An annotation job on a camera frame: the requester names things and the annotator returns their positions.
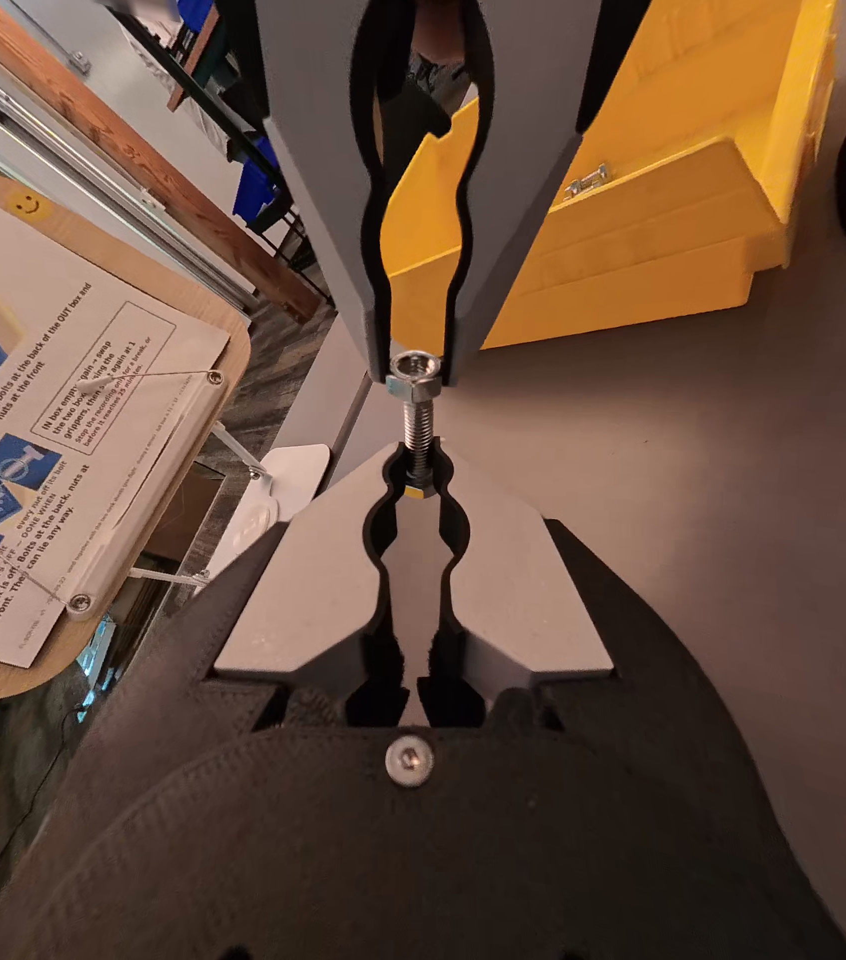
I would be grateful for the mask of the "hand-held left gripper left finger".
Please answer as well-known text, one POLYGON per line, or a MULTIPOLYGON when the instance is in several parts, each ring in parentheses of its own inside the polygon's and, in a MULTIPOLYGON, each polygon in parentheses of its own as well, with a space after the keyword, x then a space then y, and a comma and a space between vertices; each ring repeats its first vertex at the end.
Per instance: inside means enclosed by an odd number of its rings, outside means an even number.
POLYGON ((382 448, 287 523, 218 655, 225 678, 320 690, 357 727, 394 727, 409 691, 382 555, 407 450, 382 448))

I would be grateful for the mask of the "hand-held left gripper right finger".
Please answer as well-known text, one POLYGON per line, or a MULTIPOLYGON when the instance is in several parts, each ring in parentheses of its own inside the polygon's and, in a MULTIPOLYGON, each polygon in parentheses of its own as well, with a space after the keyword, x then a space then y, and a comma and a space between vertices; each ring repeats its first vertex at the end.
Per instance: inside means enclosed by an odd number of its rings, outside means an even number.
POLYGON ((436 439, 451 553, 417 690, 429 726, 478 727, 507 690, 609 676, 610 655, 541 514, 436 439))

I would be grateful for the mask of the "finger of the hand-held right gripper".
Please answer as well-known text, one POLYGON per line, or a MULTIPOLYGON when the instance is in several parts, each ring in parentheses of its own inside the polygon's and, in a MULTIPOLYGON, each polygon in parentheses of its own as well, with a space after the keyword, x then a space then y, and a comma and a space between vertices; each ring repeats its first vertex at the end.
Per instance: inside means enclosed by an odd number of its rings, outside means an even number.
POLYGON ((265 121, 335 307, 370 378, 386 377, 391 289, 381 257, 388 191, 379 78, 388 2, 256 3, 265 121))
POLYGON ((443 379, 482 348, 579 149, 600 2, 462 2, 477 133, 456 190, 462 248, 448 291, 443 379))

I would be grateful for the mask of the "blue storage bin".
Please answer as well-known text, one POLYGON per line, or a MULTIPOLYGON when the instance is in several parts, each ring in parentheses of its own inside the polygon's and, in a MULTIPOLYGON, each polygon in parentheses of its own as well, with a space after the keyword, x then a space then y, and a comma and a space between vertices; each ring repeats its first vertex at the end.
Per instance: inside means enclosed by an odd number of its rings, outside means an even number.
POLYGON ((241 174, 233 205, 233 214, 247 226, 282 193, 282 188, 248 154, 241 153, 241 174))

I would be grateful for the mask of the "steel hex nut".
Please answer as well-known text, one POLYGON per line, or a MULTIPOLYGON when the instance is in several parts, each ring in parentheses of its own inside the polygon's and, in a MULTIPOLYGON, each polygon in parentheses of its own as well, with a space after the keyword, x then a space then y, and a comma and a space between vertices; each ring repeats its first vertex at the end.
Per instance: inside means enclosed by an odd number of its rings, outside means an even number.
POLYGON ((431 402, 442 390, 441 358, 421 350, 394 355, 385 378, 387 392, 407 404, 431 402))

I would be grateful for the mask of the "steel hex bolt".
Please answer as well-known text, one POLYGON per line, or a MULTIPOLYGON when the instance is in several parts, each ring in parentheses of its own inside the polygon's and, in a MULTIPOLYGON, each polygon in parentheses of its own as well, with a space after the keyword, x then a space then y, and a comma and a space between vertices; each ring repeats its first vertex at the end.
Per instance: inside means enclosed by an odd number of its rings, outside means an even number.
POLYGON ((563 199, 565 201, 573 200, 608 185, 610 180, 611 173, 609 167, 601 163, 592 173, 579 176, 569 181, 564 188, 563 199))
POLYGON ((431 466, 433 441, 433 399, 403 404, 406 450, 405 495, 428 499, 434 495, 431 466))

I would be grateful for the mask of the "yellow plastic bin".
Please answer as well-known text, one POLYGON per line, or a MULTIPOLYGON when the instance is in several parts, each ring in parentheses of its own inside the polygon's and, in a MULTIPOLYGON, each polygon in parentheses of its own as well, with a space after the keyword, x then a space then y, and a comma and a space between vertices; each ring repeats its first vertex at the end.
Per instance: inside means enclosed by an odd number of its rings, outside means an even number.
POLYGON ((482 348, 741 306, 787 266, 838 9, 652 2, 482 348), (601 163, 609 184, 563 199, 601 163))

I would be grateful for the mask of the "person's right hand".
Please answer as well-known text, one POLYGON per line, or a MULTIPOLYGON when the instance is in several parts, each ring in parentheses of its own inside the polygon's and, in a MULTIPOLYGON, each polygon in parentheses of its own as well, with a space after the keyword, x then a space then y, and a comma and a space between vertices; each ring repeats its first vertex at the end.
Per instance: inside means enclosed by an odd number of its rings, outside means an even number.
POLYGON ((462 64, 465 36, 460 1, 415 1, 414 53, 438 65, 462 64))

